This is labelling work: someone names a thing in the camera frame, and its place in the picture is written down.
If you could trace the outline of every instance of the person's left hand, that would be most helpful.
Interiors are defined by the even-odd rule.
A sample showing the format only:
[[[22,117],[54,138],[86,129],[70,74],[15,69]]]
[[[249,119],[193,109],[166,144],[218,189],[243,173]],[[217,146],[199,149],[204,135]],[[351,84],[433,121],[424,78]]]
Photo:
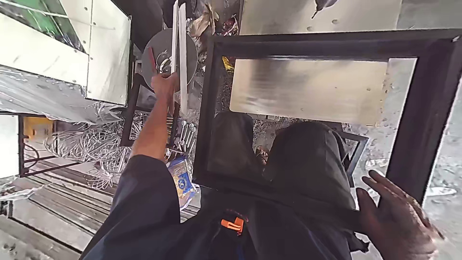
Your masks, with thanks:
[[[384,260],[428,260],[444,236],[430,222],[419,203],[376,171],[362,180],[383,200],[377,208],[369,193],[357,188],[361,223]]]
[[[151,78],[151,88],[154,90],[157,100],[163,100],[170,104],[173,93],[179,88],[178,74],[161,73],[153,76]]]

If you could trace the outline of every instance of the debris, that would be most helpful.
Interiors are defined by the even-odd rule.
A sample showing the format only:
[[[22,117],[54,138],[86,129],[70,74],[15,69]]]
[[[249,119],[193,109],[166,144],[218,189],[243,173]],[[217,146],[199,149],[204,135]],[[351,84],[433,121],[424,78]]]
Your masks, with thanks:
[[[225,69],[227,72],[234,72],[234,65],[228,60],[226,56],[222,57],[223,64],[225,65]]]
[[[388,158],[368,160],[366,161],[366,169],[373,169],[374,167],[385,167],[388,165],[388,162]]]
[[[25,190],[22,190],[22,191],[13,192],[13,193],[10,193],[10,194],[4,195],[4,196],[0,196],[0,201],[15,201],[15,200],[19,200],[19,199],[26,199],[26,198],[29,198],[32,194],[34,194],[36,191],[38,191],[38,190],[40,190],[43,187],[46,187],[48,185],[51,185],[51,183],[46,184],[46,185],[42,185],[42,186],[37,187],[37,188],[25,189]]]
[[[210,18],[210,25],[211,25],[211,28],[212,28],[212,35],[215,34],[215,20],[218,21],[219,19],[219,16],[218,14],[212,9],[212,6],[207,3],[207,10],[208,10],[208,13],[209,13],[209,18]]]
[[[226,22],[223,23],[223,36],[233,36],[237,35],[238,31],[238,22],[236,19],[236,14],[233,14]]]
[[[330,6],[333,6],[337,0],[315,0],[316,1],[316,12],[315,14],[313,14],[313,17],[311,17],[311,19],[314,19],[314,17],[317,15],[317,13],[326,8],[326,7],[330,7]]]
[[[191,23],[189,34],[191,37],[199,37],[210,25],[209,13],[202,14],[199,18]]]
[[[191,37],[201,36],[209,25],[212,25],[212,35],[215,34],[215,20],[218,21],[218,14],[212,10],[209,3],[207,3],[206,6],[207,11],[194,20],[189,27],[189,34]]]
[[[425,193],[426,197],[432,196],[444,196],[444,195],[451,195],[455,194],[457,191],[455,189],[446,188],[446,187],[430,187],[428,188],[427,192]]]

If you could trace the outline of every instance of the metal frame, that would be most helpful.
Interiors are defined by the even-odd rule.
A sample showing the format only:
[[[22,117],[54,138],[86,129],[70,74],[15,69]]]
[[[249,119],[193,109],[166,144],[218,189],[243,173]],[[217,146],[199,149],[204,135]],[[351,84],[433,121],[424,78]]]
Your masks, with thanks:
[[[418,58],[400,126],[396,134],[387,177],[423,202],[443,130],[456,95],[462,72],[462,30],[410,30],[317,34],[213,36],[209,39],[206,76],[197,136],[193,179],[196,184],[218,190],[233,190],[291,205],[301,214],[313,216],[313,208],[334,210],[351,230],[360,231],[358,212],[302,198],[299,194],[277,194],[269,187],[223,177],[207,170],[207,158],[219,87],[222,56],[238,59],[297,58],[323,60],[388,61]]]
[[[27,136],[24,135],[24,117],[44,118],[46,116],[44,116],[44,115],[36,115],[36,114],[28,114],[28,113],[12,113],[12,112],[7,112],[7,111],[0,111],[0,114],[18,116],[18,147],[19,147],[19,149],[18,149],[19,173],[18,174],[19,174],[20,178],[27,177],[27,176],[32,176],[32,175],[39,174],[39,173],[47,173],[47,172],[51,172],[51,171],[54,171],[54,170],[57,170],[57,169],[62,169],[62,168],[66,168],[66,167],[81,164],[81,162],[73,162],[73,163],[60,165],[60,166],[56,166],[56,167],[52,167],[52,168],[49,168],[49,169],[44,169],[44,170],[40,170],[40,171],[36,171],[36,172],[29,172],[29,168],[31,166],[26,167],[25,166],[26,163],[36,162],[36,161],[44,161],[44,160],[47,160],[47,159],[56,158],[56,156],[51,155],[51,156],[38,157],[38,158],[24,160],[24,148],[25,148],[24,139],[27,138]]]
[[[366,149],[366,145],[367,145],[367,142],[369,141],[369,138],[365,136],[360,136],[360,135],[355,135],[352,133],[344,132],[342,129],[342,124],[338,122],[319,121],[319,120],[317,121],[332,128],[332,130],[338,133],[342,139],[344,140],[348,139],[348,140],[353,140],[357,142],[356,146],[354,147],[351,158],[350,158],[350,155],[347,154],[345,159],[343,160],[343,167],[345,168],[345,173],[346,173],[346,176],[348,177],[350,188],[353,188],[354,187],[353,172],[359,160],[361,159],[361,156],[363,155],[364,150]]]

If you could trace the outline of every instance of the plastic bag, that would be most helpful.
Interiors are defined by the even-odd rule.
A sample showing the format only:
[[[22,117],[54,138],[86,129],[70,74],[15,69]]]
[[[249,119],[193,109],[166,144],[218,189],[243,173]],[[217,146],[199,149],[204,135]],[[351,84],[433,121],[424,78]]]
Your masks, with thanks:
[[[82,86],[0,65],[0,110],[52,120],[104,124],[119,121],[120,105],[86,100]]]
[[[169,162],[167,168],[175,182],[180,210],[183,210],[189,205],[193,197],[199,193],[199,187],[191,182],[191,161],[181,156]]]

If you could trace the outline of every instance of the yellow object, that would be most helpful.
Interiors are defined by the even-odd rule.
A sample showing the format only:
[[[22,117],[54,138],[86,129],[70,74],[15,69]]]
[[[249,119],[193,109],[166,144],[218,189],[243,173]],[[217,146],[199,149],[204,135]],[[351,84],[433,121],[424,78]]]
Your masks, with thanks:
[[[222,57],[223,64],[225,65],[225,69],[227,72],[234,72],[234,67],[231,65],[231,62],[226,58],[226,56]]]
[[[44,140],[53,133],[53,121],[48,118],[24,117],[24,134],[29,141]]]

